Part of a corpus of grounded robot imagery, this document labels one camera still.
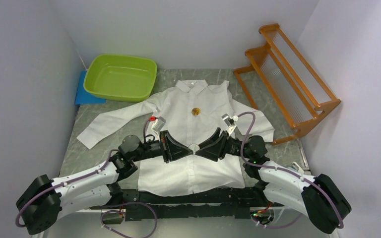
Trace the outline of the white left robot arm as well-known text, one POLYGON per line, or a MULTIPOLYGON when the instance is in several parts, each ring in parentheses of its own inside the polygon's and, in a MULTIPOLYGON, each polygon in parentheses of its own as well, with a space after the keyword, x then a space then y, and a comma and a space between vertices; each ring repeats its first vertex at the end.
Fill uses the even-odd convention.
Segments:
POLYGON ((189 147, 166 130, 160 132, 158 140, 144 142, 136 135, 129 135, 99 165, 66 177, 35 178, 16 202, 15 224, 35 235, 82 209, 95 206, 119 209, 134 204, 132 200, 124 200, 118 182, 137 171, 137 161, 161 157, 168 163, 192 154, 189 147))

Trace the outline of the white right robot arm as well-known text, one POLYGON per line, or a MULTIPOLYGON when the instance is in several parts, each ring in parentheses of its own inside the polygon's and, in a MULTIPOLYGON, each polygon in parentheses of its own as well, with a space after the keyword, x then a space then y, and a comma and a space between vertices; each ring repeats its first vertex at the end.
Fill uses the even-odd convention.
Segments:
POLYGON ((227 155, 243 159, 246 173, 261 186, 253 192, 257 205, 272 202, 296 210, 326 234, 343 228, 343 220, 352 210, 331 177, 305 175, 270 160, 261 136, 238 140, 217 129, 197 148, 196 155, 215 162, 227 155))

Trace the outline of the white button-up shirt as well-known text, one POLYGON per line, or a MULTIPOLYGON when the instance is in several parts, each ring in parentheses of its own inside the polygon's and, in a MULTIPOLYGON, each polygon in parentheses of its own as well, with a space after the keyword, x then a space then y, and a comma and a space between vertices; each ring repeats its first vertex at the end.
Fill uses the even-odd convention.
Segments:
MULTIPOLYGON (((87 148, 115 133, 132 119, 146 114, 163 117, 163 129, 181 144, 190 146, 208 139, 219 127, 226 129, 224 114, 240 115, 236 125, 241 133, 251 132, 270 142, 274 128, 263 112, 253 110, 232 98, 228 81, 209 85, 204 80, 178 81, 174 87, 150 96, 147 100, 99 114, 78 136, 87 148), (200 108, 198 116, 191 110, 200 108)), ((240 159, 227 155, 218 162, 189 155, 177 161, 165 163, 161 157, 140 163, 137 187, 158 196, 180 196, 208 191, 217 187, 245 187, 240 159)))

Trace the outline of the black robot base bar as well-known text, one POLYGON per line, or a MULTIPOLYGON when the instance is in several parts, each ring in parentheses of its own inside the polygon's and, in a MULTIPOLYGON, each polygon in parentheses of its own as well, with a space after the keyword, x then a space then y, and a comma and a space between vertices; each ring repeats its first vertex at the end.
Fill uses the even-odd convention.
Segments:
POLYGON ((257 211, 281 208, 279 203, 267 201, 256 187, 215 188, 206 192, 162 197, 136 189, 118 189, 109 202, 97 209, 121 209, 127 221, 144 219, 234 217, 248 219, 257 211))

